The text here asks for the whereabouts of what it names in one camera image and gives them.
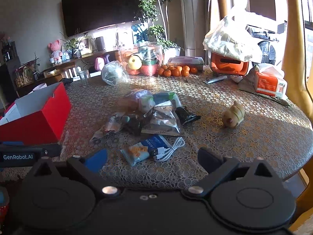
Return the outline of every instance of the drinking glass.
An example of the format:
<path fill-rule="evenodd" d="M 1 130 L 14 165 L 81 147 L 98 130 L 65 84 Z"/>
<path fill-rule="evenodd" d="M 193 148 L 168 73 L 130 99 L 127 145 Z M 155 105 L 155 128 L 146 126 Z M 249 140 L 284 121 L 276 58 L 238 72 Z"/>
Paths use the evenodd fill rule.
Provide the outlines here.
<path fill-rule="evenodd" d="M 89 79 L 90 79 L 89 71 L 88 70 L 80 71 L 78 75 L 80 77 L 80 81 L 83 87 L 87 87 L 89 85 Z"/>

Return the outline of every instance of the television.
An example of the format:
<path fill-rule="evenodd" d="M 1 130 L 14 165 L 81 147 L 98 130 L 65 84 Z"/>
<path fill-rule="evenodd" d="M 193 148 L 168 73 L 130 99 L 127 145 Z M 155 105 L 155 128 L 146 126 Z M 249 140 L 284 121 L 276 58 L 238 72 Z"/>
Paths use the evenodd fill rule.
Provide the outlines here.
<path fill-rule="evenodd" d="M 67 36 L 134 21 L 139 0 L 62 0 Z"/>

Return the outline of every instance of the yellow apple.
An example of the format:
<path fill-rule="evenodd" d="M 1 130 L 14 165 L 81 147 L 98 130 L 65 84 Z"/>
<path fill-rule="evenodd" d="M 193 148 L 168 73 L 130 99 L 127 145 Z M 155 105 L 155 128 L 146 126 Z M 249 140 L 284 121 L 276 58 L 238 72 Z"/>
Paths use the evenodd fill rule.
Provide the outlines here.
<path fill-rule="evenodd" d="M 140 69 L 142 66 L 142 62 L 139 58 L 139 56 L 131 56 L 128 60 L 128 67 L 131 69 L 131 70 L 138 70 Z"/>

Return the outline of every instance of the patterned tablecloth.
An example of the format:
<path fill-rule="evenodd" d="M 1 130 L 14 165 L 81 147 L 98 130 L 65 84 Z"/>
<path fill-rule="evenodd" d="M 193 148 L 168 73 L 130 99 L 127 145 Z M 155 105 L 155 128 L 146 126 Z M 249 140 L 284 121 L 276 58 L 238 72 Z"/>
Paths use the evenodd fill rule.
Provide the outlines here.
<path fill-rule="evenodd" d="M 186 79 L 135 76 L 129 83 L 112 87 L 101 77 L 91 79 L 91 85 L 82 88 L 74 82 L 67 90 L 72 109 L 61 138 L 62 154 L 56 160 L 64 161 L 72 155 L 87 155 L 107 148 L 108 161 L 101 176 L 117 185 L 187 188 L 207 173 L 197 162 L 197 150 L 208 147 L 218 155 L 228 155 L 240 161 L 265 158 L 279 177 L 286 179 L 298 171 L 313 154 L 313 131 L 309 119 L 294 104 L 284 107 L 274 101 L 237 89 L 232 80 L 206 85 L 203 80 L 212 72 L 191 75 Z M 163 163 L 145 160 L 131 167 L 120 153 L 150 135 L 135 137 L 127 132 L 111 136 L 107 141 L 93 145 L 89 139 L 116 111 L 118 100 L 134 88 L 148 89 L 153 93 L 171 90 L 178 94 L 189 110 L 202 116 L 201 120 L 185 126 L 182 137 L 185 147 L 175 151 Z M 245 108 L 245 119 L 235 129 L 225 128 L 222 112 L 234 100 Z M 165 136 L 172 144 L 175 137 Z M 29 168 L 5 169 L 5 180 L 24 177 Z"/>

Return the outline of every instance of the curtain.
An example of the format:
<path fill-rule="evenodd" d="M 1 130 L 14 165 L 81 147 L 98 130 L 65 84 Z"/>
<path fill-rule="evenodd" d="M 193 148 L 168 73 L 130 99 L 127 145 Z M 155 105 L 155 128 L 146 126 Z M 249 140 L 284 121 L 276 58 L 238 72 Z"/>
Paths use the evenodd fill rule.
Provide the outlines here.
<path fill-rule="evenodd" d="M 218 0 L 205 0 L 206 3 L 206 33 L 208 33 L 211 29 L 214 29 L 219 21 L 219 2 Z M 205 64 L 208 64 L 208 52 L 205 54 Z"/>

